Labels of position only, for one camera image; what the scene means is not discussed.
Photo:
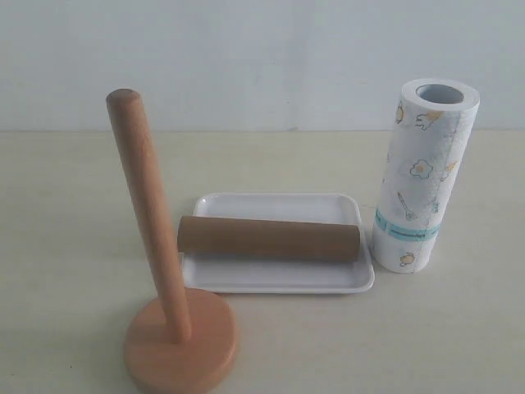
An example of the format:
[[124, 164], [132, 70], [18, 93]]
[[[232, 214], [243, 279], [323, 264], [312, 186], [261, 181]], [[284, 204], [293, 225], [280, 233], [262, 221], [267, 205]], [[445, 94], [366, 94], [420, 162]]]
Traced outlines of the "brown cardboard tube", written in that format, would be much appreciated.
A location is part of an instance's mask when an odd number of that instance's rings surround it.
[[356, 225], [184, 216], [177, 246], [186, 254], [264, 259], [350, 261], [358, 258]]

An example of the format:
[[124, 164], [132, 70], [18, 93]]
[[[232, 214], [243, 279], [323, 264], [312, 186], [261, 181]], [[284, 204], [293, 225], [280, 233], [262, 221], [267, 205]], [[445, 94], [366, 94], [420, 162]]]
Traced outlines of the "printed white paper towel roll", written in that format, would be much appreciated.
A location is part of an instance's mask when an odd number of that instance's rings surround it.
[[385, 269], [427, 266], [479, 105], [479, 93], [455, 80], [402, 86], [372, 226], [372, 254]]

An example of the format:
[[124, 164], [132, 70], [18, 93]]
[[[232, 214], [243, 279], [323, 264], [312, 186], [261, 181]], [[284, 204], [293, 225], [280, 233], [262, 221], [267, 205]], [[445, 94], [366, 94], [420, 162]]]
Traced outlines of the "wooden paper towel holder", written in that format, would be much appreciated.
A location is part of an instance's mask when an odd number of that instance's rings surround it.
[[171, 213], [140, 94], [116, 89], [107, 112], [157, 297], [126, 330], [124, 361], [147, 393], [205, 393], [231, 371], [239, 330], [231, 307], [188, 288], [180, 269]]

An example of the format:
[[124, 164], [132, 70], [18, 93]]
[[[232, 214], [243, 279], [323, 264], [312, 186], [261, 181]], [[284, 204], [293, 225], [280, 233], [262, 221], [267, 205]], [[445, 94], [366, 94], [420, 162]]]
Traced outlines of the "white rectangular plastic tray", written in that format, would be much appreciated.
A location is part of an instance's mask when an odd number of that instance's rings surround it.
[[356, 225], [362, 233], [353, 262], [253, 259], [185, 254], [185, 285], [216, 293], [356, 294], [375, 280], [357, 202], [337, 193], [213, 193], [193, 214], [206, 218], [262, 219]]

